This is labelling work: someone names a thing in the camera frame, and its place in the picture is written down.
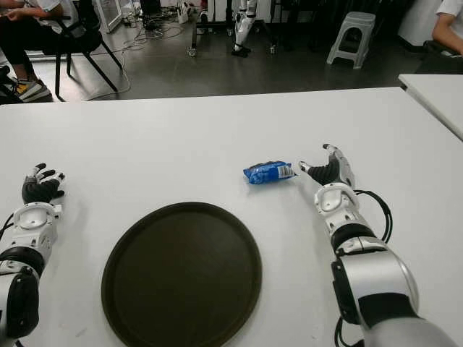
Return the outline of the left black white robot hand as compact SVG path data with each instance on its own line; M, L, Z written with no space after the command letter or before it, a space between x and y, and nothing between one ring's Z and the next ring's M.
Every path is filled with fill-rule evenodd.
M25 205L33 202L50 203L63 197L64 190L60 190L60 186L64 179L64 173L54 169L46 170L45 163L35 165L22 184L23 203Z

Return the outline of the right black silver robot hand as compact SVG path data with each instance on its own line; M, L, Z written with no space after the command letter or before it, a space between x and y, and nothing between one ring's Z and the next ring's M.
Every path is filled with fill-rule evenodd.
M328 152L327 164L322 166L311 166L301 160L298 163L300 170L322 186L342 183L354 189L354 174L343 152L338 147L328 143L323 144L323 149Z

